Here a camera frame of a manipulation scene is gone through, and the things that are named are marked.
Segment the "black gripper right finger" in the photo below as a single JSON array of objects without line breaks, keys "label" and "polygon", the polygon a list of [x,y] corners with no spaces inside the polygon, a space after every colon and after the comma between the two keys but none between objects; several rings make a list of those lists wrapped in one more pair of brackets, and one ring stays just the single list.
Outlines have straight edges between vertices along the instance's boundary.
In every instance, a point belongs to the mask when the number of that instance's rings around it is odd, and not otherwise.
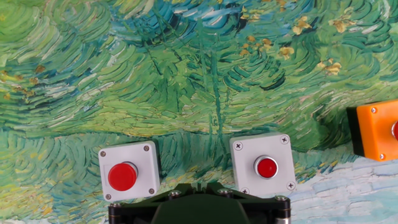
[{"label": "black gripper right finger", "polygon": [[283,195],[260,198],[246,187],[233,190],[218,182],[200,184],[199,194],[205,223],[292,223],[290,199]]}]

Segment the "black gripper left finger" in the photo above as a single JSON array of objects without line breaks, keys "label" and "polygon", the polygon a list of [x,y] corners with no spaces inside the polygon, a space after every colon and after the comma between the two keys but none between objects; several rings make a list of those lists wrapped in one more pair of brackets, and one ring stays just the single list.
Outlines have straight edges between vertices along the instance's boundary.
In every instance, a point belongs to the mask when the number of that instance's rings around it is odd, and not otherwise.
[{"label": "black gripper left finger", "polygon": [[139,203],[111,203],[108,206],[110,224],[134,223],[138,218],[151,222],[157,209],[169,200],[192,195],[199,191],[199,183],[178,184],[174,189],[145,199]]}]

